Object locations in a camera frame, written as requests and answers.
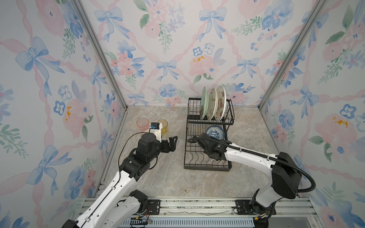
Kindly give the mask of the yellow glass cup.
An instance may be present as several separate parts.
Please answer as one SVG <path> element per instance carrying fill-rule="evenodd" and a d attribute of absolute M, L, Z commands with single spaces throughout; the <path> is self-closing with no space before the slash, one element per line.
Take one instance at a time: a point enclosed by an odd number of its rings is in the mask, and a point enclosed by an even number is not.
<path fill-rule="evenodd" d="M 161 134 L 165 135 L 168 132 L 168 122 L 164 119 L 157 121 L 160 124 Z"/>

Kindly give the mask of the white blue floral bowl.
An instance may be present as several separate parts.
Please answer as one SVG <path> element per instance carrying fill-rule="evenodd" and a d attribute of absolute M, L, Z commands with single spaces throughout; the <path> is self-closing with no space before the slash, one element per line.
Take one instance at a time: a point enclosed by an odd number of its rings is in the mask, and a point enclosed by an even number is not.
<path fill-rule="evenodd" d="M 206 130 L 206 134 L 218 140 L 225 139 L 224 130 L 218 125 L 212 125 Z"/>

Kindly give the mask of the black wire dish rack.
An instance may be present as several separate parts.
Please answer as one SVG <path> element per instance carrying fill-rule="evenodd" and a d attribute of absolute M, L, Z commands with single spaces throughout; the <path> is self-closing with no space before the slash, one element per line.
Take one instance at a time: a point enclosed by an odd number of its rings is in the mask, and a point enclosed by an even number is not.
<path fill-rule="evenodd" d="M 201 119 L 200 98 L 189 98 L 186 120 L 186 142 L 183 167 L 188 170 L 228 172 L 232 163 L 223 156 L 219 140 L 228 141 L 228 129 L 234 124 L 232 101 L 226 100 L 221 120 Z"/>

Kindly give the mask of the pink glass cup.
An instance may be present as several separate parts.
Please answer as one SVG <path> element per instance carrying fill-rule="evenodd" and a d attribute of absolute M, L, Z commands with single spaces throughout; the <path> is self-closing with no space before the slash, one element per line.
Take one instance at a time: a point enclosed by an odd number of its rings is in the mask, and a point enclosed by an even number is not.
<path fill-rule="evenodd" d="M 136 125 L 140 132 L 145 132 L 150 129 L 150 122 L 147 118 L 137 120 Z"/>

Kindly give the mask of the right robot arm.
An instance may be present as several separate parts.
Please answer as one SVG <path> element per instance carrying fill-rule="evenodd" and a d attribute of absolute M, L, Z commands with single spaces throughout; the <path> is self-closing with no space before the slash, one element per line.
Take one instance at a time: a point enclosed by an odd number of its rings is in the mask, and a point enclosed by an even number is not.
<path fill-rule="evenodd" d="M 261 171 L 271 178 L 271 182 L 254 193 L 248 206 L 250 212 L 263 214 L 281 199 L 296 198 L 302 175 L 286 153 L 260 153 L 227 140 L 218 140 L 206 133 L 187 141 L 198 144 L 209 158 L 237 162 Z"/>

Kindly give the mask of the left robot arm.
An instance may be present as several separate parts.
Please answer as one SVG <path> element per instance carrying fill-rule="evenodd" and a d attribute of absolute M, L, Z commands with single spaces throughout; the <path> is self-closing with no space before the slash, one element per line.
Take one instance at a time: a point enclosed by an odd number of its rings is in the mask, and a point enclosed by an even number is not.
<path fill-rule="evenodd" d="M 65 228 L 117 228 L 134 214 L 146 210 L 148 197 L 135 190 L 120 206 L 121 197 L 150 169 L 161 153 L 176 150 L 177 136 L 159 140 L 153 133 L 142 133 L 137 147 L 123 160 L 113 180 L 96 201 L 76 220 L 67 220 Z"/>

